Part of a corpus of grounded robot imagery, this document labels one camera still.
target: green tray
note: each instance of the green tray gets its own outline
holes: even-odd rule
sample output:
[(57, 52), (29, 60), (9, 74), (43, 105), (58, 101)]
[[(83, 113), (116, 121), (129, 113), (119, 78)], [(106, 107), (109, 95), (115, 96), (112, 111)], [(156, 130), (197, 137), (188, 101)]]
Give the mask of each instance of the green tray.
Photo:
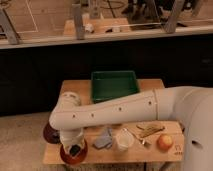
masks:
[(93, 103), (138, 93), (134, 71), (97, 71), (92, 73)]

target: red apple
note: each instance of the red apple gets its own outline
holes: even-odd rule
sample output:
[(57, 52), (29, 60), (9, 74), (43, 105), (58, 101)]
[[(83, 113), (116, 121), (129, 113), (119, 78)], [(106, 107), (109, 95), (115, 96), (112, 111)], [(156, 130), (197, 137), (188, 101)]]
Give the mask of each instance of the red apple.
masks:
[(168, 134), (161, 134), (157, 140), (157, 146), (162, 151), (168, 151), (173, 145), (172, 137)]

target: white cup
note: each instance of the white cup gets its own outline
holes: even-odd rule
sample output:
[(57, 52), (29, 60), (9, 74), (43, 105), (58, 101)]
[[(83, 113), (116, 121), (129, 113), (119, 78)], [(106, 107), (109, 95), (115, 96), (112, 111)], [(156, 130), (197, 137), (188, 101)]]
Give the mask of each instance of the white cup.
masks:
[(116, 134), (115, 139), (116, 139), (119, 151), (128, 150), (128, 148), (130, 148), (135, 141), (134, 136), (129, 131), (126, 131), (123, 129)]

